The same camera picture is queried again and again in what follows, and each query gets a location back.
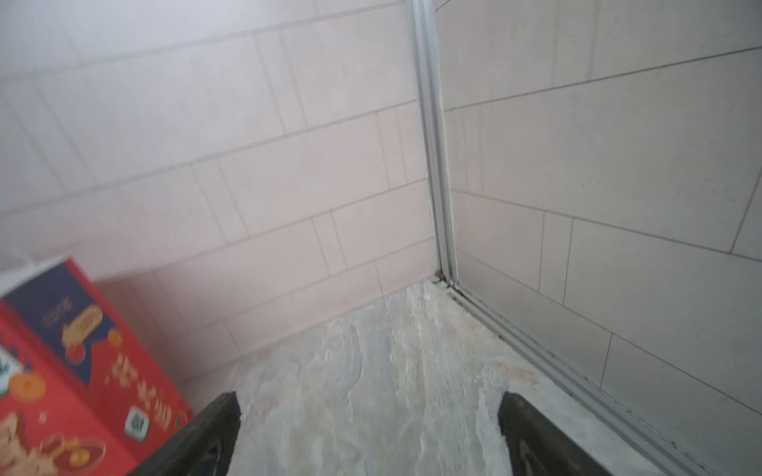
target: tile wall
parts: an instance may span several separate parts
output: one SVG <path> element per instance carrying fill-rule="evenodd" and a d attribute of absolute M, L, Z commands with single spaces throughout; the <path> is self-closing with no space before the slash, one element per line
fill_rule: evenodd
<path fill-rule="evenodd" d="M 0 5 L 0 270 L 73 255 L 174 379 L 432 274 L 402 2 Z"/>
<path fill-rule="evenodd" d="M 716 474 L 762 464 L 762 3 L 437 6 L 459 281 Z"/>

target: stone floor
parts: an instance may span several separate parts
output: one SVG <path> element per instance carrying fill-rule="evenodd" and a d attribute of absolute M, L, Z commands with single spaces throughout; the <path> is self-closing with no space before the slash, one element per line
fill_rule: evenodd
<path fill-rule="evenodd" d="M 230 474 L 511 474 L 497 425 L 521 393 L 614 475 L 662 474 L 435 285 L 410 286 L 181 390 L 236 390 Z"/>

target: shower door frame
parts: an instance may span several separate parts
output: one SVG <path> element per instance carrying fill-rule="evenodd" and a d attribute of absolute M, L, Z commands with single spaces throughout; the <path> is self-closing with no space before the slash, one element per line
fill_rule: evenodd
<path fill-rule="evenodd" d="M 446 283 L 447 293 L 665 474 L 710 476 L 711 473 L 707 469 L 687 456 L 674 442 L 656 433 L 647 423 L 628 411 L 610 395 L 542 348 L 532 337 L 514 326 L 510 320 L 490 309 L 459 284 L 450 205 L 450 181 L 443 140 L 439 49 L 432 2 L 433 0 L 406 0 L 406 5 L 418 82 L 418 104 L 421 108 L 424 131 L 428 165 L 427 180 L 434 215 L 439 277 Z"/>

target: stain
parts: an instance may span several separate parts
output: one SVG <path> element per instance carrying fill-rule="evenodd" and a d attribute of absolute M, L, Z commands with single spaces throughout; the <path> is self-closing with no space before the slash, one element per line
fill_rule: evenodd
<path fill-rule="evenodd" d="M 531 385 L 533 387 L 536 387 L 539 385 L 539 380 L 537 380 L 537 375 L 531 370 L 508 366 L 500 362 L 496 362 L 494 365 L 495 365 L 495 370 L 500 375 L 504 376 L 507 379 L 518 380 L 519 382 L 525 383 L 527 385 Z"/>

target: red box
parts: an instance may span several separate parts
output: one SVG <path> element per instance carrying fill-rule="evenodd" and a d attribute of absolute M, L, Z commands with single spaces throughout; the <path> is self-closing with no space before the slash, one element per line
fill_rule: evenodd
<path fill-rule="evenodd" d="M 126 474 L 192 418 L 73 260 L 0 301 L 0 473 Z"/>

